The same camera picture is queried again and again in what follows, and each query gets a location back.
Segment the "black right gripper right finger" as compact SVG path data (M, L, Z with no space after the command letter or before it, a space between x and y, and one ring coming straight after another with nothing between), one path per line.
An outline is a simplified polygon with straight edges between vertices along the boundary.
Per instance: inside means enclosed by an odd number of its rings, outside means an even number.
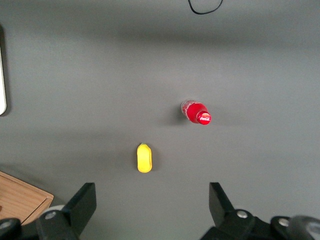
M209 184L209 211L216 228L220 228L234 217L235 208L218 182Z

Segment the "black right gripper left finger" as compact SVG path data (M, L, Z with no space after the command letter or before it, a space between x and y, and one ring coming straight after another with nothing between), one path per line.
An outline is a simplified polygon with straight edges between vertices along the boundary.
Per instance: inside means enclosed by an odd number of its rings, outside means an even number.
M79 240L97 208L96 185L85 183L62 208L66 218L63 240Z

